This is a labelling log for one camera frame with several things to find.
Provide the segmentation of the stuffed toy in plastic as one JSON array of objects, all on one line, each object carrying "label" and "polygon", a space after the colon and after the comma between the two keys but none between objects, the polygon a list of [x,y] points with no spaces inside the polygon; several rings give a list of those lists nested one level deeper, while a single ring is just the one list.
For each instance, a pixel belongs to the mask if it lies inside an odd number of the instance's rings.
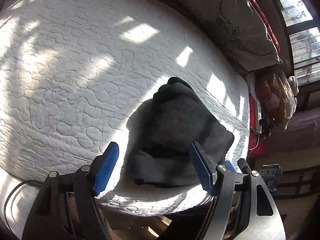
[{"label": "stuffed toy in plastic", "polygon": [[286,130],[297,107],[298,81],[286,76],[278,65],[252,71],[249,87],[253,98],[260,104],[263,116],[272,120],[279,129]]}]

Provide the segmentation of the red floral quilt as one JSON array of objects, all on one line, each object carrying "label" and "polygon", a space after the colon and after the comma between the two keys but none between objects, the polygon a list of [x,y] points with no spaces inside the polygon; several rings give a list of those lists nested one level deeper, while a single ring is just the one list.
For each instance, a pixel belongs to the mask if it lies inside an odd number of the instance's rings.
[{"label": "red floral quilt", "polygon": [[259,5],[257,4],[257,2],[255,0],[248,0],[248,1],[250,2],[252,7],[255,9],[255,11],[258,13],[259,17],[263,21],[263,23],[267,29],[268,36],[271,38],[271,40],[277,50],[277,53],[280,53],[280,46],[279,46],[278,40],[277,40],[276,36],[274,35],[272,28],[269,25],[268,20],[267,20],[266,16],[264,15],[263,11],[261,10],[261,8],[259,7]]}]

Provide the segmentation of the window with bars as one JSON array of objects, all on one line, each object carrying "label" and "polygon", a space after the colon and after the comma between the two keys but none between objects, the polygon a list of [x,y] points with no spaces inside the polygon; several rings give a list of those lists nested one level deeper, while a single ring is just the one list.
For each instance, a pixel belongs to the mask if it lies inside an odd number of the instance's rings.
[{"label": "window with bars", "polygon": [[310,0],[276,0],[290,39],[300,85],[319,82],[319,15]]}]

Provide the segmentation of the grey floral pillow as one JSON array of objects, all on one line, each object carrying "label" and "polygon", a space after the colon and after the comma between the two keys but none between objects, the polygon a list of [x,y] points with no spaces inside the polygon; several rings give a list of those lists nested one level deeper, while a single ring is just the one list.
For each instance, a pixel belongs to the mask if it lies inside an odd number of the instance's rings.
[{"label": "grey floral pillow", "polygon": [[266,18],[250,0],[159,0],[189,18],[244,74],[281,63]]}]

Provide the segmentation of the black pants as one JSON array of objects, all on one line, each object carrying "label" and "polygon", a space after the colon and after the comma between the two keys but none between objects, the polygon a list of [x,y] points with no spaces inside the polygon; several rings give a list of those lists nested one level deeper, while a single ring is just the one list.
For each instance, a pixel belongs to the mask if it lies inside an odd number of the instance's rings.
[{"label": "black pants", "polygon": [[199,183],[189,157],[189,147],[198,141],[218,163],[234,142],[228,131],[203,104],[192,87],[171,77],[142,103],[127,122],[129,130],[127,175],[137,185],[161,188]]}]

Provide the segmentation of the white power strip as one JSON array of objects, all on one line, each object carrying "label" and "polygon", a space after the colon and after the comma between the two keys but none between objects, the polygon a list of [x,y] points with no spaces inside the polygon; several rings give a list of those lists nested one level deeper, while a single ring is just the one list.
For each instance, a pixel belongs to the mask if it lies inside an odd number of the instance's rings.
[{"label": "white power strip", "polygon": [[261,124],[260,124],[260,120],[261,120],[261,105],[257,101],[254,103],[254,110],[255,110],[255,123],[254,123],[255,133],[257,135],[260,135],[261,134]]}]

